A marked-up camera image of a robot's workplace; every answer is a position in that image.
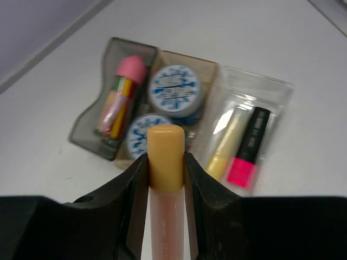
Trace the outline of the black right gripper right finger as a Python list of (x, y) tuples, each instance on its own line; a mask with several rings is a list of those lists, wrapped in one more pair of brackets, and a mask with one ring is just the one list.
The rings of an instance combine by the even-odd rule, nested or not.
[(346, 198), (242, 197), (184, 166), (191, 259), (346, 259)]

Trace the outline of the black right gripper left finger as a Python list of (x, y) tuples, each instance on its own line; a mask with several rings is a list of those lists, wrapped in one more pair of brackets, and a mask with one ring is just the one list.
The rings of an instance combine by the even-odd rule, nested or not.
[(147, 156), (72, 203), (1, 198), (1, 259), (140, 259), (149, 192)]

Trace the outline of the black pink highlighter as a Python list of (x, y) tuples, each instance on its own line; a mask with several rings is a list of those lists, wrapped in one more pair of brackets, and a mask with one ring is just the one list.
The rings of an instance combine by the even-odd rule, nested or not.
[(228, 171), (227, 182), (243, 189), (250, 189), (270, 114), (269, 110), (262, 107), (253, 109)]

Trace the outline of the yellow highlighter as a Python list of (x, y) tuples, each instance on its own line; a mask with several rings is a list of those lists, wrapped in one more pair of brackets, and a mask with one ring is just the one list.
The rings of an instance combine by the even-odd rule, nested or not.
[(248, 122), (248, 116), (247, 110), (235, 108), (222, 131), (222, 136), (205, 167), (205, 171), (217, 181), (222, 179), (229, 161), (238, 148)]

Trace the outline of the blue lidded round jar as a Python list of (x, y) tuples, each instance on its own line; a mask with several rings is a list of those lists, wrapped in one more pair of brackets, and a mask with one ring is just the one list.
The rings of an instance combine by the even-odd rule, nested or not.
[(130, 158), (136, 160), (147, 153), (147, 131), (150, 127), (171, 124), (173, 124), (171, 119), (157, 113), (147, 113), (135, 118), (125, 137), (125, 146)]

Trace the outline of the orange highlighter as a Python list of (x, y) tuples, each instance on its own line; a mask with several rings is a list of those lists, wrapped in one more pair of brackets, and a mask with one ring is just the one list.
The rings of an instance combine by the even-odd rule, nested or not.
[(189, 259), (185, 131), (156, 125), (147, 140), (152, 259)]

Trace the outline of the pink capped eraser bottle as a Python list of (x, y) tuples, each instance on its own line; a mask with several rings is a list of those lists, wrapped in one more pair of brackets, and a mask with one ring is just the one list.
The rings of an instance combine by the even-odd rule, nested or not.
[(118, 138), (135, 94), (147, 75), (147, 68), (140, 56), (128, 56), (121, 60), (114, 76), (115, 82), (109, 91), (100, 119), (95, 129), (103, 137)]

